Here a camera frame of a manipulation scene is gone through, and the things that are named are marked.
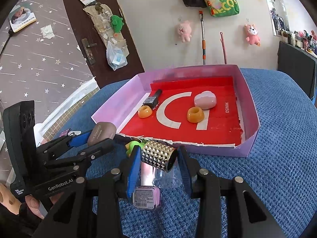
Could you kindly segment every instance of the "purple box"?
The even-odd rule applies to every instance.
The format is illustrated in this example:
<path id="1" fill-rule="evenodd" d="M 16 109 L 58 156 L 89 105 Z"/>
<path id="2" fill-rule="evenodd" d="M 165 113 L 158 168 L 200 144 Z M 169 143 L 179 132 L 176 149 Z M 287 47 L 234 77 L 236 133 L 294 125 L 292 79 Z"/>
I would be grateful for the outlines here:
<path id="1" fill-rule="evenodd" d="M 120 132 L 129 121 L 129 117 L 135 114 L 145 98 L 148 97 L 151 92 L 151 83 L 224 76 L 233 77 L 239 119 L 243 129 L 241 144 L 238 146 L 187 144 L 186 141 L 183 144 L 192 153 L 247 157 L 259 131 L 260 121 L 248 84 L 237 65 L 190 66 L 140 73 L 110 97 L 91 118 L 95 123 L 100 121 L 112 122 Z"/>

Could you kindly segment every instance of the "screw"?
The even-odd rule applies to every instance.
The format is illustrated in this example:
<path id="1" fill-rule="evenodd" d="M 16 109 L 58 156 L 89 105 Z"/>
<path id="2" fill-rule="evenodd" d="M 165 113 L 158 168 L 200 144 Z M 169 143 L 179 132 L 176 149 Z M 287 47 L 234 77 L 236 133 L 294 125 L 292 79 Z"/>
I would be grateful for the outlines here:
<path id="1" fill-rule="evenodd" d="M 202 175 L 207 175 L 209 173 L 209 171 L 205 168 L 200 168 L 199 169 L 199 172 L 202 174 Z"/>
<path id="2" fill-rule="evenodd" d="M 76 182 L 77 183 L 83 183 L 85 181 L 85 178 L 84 177 L 78 177 L 77 179 L 76 179 Z"/>
<path id="3" fill-rule="evenodd" d="M 243 182 L 243 178 L 242 178 L 241 176 L 236 176 L 236 177 L 235 177 L 235 181 L 236 181 L 237 183 L 242 183 L 242 182 Z"/>
<path id="4" fill-rule="evenodd" d="M 118 174 L 120 174 L 120 169 L 119 168 L 113 168 L 113 169 L 111 169 L 111 173 L 113 175 L 118 175 Z"/>

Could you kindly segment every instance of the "barcode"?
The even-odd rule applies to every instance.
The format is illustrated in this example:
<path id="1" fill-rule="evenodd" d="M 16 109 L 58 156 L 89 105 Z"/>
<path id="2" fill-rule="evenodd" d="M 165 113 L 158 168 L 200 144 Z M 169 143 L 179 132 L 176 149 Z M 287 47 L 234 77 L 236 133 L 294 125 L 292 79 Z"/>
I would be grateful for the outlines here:
<path id="1" fill-rule="evenodd" d="M 141 207 L 146 207 L 146 203 L 136 202 L 135 205 L 136 206 L 141 206 Z"/>

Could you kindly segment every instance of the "mirror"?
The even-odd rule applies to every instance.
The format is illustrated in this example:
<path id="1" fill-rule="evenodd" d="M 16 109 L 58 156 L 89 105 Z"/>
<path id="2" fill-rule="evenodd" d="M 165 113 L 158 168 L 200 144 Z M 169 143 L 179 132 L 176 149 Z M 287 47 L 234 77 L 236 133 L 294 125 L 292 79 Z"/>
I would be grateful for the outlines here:
<path id="1" fill-rule="evenodd" d="M 283 0 L 266 0 L 271 14 L 273 35 L 281 36 L 281 30 L 289 31 L 289 23 Z"/>

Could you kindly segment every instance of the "blue tablecloth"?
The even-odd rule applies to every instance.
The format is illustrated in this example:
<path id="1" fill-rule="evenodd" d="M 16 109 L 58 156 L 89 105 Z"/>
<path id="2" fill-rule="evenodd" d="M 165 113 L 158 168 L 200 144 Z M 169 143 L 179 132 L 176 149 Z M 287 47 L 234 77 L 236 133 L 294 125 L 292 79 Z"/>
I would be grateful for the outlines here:
<path id="1" fill-rule="evenodd" d="M 281 226 L 288 238 L 297 238 L 317 210 L 317 110 L 301 88 L 286 74 L 259 69 L 241 70 L 250 87 L 261 128 L 247 158 L 190 154 L 217 176 L 242 176 Z M 126 81 L 97 92 L 61 131 L 88 131 L 91 115 Z M 70 150 L 76 155 L 84 147 Z M 123 144 L 94 160 L 87 178 L 103 175 L 125 157 Z M 190 200 L 183 186 L 162 190 L 159 211 L 141 211 L 120 202 L 122 229 L 129 237 L 194 237 L 199 200 Z M 224 236 L 226 222 L 223 221 Z"/>

